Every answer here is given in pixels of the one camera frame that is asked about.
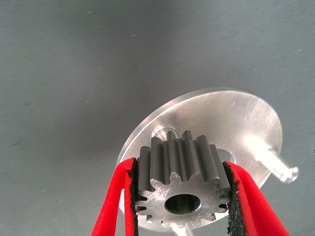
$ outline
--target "gear bore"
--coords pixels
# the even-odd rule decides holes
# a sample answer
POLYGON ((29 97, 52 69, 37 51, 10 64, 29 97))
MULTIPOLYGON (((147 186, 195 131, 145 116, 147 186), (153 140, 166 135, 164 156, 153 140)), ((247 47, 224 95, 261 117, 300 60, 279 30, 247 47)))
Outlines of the gear bore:
POLYGON ((169 131, 167 141, 153 137, 137 160, 137 211, 148 222, 198 227, 226 212, 230 185, 216 146, 205 136, 193 140, 185 131, 178 139, 169 131))

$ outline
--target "circular plate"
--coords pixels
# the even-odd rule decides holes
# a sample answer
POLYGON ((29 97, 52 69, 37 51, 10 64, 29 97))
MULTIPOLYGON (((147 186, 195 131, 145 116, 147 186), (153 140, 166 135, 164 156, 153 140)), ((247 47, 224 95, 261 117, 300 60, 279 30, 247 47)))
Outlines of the circular plate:
MULTIPOLYGON (((279 154, 282 127, 275 110, 263 99, 248 92, 227 89, 202 89, 179 96, 156 109, 131 133, 120 151, 117 164, 139 157, 142 146, 150 146, 151 138, 163 130, 175 130, 178 135, 190 130, 194 139, 205 135, 209 143, 228 151, 236 164, 245 168, 261 187, 270 171, 258 162, 246 143, 255 136, 279 154)), ((217 220, 227 213, 217 215, 217 220)), ((158 232, 171 232, 159 223, 148 223, 139 216, 139 226, 158 232)), ((201 226, 213 222, 203 221, 201 226)))

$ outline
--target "gear tooth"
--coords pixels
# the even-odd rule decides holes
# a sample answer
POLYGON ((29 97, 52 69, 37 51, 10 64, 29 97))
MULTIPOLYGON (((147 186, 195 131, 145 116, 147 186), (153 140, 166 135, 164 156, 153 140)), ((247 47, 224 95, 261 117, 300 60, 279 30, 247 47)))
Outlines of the gear tooth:
POLYGON ((206 217, 205 220, 215 221, 216 220, 216 215, 214 213, 212 213, 211 215, 208 215, 208 217, 206 217))
POLYGON ((139 207, 146 207, 147 201, 136 201, 135 205, 139 207))
POLYGON ((138 194, 141 195, 142 197, 148 198, 153 192, 150 192, 148 190, 139 190, 138 194))
POLYGON ((191 222, 192 225, 194 225, 195 227, 199 227, 201 226, 201 221, 200 220, 194 220, 191 222))
POLYGON ((201 182, 201 174, 199 172, 193 173, 189 178, 189 182, 200 183, 201 182))
POLYGON ((165 186, 165 184, 163 184, 161 181, 158 181, 154 178, 150 179, 150 183, 151 183, 152 187, 155 189, 162 187, 162 186, 165 186))
POLYGON ((162 226, 162 228, 168 228, 168 227, 171 227, 171 223, 165 222, 165 221, 161 221, 161 226, 162 226))
POLYGON ((172 172, 171 175, 169 176, 169 181, 170 182, 181 182, 182 178, 177 174, 176 172, 172 172))

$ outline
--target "spur gear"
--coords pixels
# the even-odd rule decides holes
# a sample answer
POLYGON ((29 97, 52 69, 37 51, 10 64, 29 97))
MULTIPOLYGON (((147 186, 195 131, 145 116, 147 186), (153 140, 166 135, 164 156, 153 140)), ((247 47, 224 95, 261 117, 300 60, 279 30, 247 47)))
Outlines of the spur gear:
POLYGON ((169 131, 167 141, 153 137, 151 148, 141 148, 137 188, 137 214, 163 228, 214 221, 227 211, 230 192, 215 145, 205 136, 193 140, 190 131, 180 139, 169 131))

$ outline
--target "aluminum disc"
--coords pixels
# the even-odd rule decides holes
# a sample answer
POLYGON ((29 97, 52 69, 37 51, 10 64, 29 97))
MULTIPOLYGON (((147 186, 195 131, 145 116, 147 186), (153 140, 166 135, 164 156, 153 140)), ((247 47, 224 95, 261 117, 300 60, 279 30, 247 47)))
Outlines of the aluminum disc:
MULTIPOLYGON (((117 164, 139 157, 142 146, 150 146, 151 138, 173 130, 182 134, 190 130, 195 139, 205 135, 218 149, 227 151, 234 163, 245 168, 261 187, 270 171, 255 159, 246 140, 263 140, 276 154, 282 146, 282 127, 275 110, 263 99, 248 92, 215 88, 193 91, 179 96, 156 109, 131 133, 120 151, 117 164)), ((123 201, 120 208, 124 211, 123 201)), ((225 217, 221 213, 217 220, 225 217)), ((158 232, 171 232, 159 224, 148 223, 139 216, 139 226, 158 232)), ((203 221, 201 226, 214 221, 203 221)))

